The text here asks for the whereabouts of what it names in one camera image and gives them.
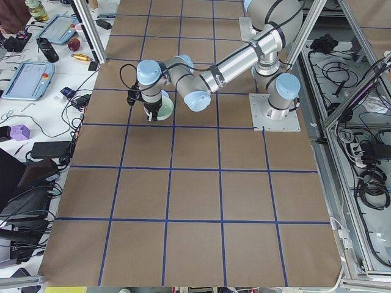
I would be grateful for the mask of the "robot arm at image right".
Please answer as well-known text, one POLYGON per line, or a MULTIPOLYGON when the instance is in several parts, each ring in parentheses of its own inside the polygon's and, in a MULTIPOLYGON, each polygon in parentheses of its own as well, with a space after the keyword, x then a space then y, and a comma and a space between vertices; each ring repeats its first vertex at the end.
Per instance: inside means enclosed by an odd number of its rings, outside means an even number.
POLYGON ((245 1, 244 8, 257 33, 236 51, 194 75, 191 58, 175 56, 167 61, 143 60, 136 67, 141 101, 147 119, 154 122, 162 108, 164 85, 172 84, 194 112, 206 109, 211 94, 246 70, 269 93, 266 117, 281 121, 300 90, 298 78, 280 69, 279 52, 297 36, 303 19, 303 1, 245 1))

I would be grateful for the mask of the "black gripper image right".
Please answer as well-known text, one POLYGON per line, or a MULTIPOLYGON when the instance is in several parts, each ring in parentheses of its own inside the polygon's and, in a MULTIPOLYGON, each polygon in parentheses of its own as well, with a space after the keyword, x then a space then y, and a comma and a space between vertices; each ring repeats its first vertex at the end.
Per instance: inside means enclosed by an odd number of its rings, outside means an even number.
POLYGON ((149 122, 158 121, 158 112, 162 107, 162 101, 155 103, 144 103, 145 113, 148 115, 149 122))

